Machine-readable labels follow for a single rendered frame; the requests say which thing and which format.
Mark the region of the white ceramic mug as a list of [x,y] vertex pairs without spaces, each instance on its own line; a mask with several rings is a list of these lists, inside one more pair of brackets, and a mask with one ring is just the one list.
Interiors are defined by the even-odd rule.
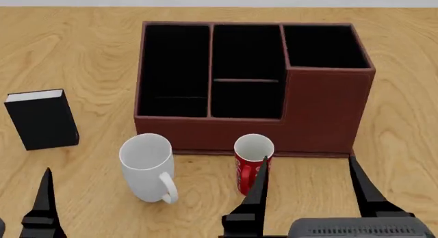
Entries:
[[165,137],[155,133],[132,137],[120,147],[119,159],[129,188],[140,200],[172,204],[179,199],[172,146]]

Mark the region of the black hardcover book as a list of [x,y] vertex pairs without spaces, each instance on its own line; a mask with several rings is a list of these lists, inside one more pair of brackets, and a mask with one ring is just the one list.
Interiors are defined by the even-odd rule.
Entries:
[[78,145],[63,89],[8,94],[4,105],[27,151]]

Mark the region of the red printed mug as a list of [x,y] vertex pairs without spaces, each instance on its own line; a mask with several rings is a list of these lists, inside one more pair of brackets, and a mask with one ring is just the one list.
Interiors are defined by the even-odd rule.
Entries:
[[243,135],[234,143],[237,188],[245,196],[253,186],[264,157],[268,158],[270,168],[274,154],[272,141],[259,134]]

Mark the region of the brown leather desk caddy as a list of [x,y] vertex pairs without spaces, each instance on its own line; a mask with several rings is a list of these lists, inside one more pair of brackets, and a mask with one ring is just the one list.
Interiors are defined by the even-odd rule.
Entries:
[[257,133],[280,157],[347,157],[375,73],[350,23],[147,21],[133,117],[179,154]]

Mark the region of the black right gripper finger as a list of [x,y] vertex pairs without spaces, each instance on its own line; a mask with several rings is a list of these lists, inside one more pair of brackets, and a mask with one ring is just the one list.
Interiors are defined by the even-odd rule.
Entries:
[[350,177],[361,217],[415,217],[388,201],[368,178],[357,158],[348,158]]
[[230,214],[222,216],[221,238],[264,238],[263,225],[268,194],[269,162],[264,157],[253,186],[242,203]]

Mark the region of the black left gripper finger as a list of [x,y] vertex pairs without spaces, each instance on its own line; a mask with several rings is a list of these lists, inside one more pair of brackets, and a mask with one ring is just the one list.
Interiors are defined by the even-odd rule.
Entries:
[[19,238],[67,238],[57,214],[50,168],[45,170],[34,205],[21,224],[23,229]]

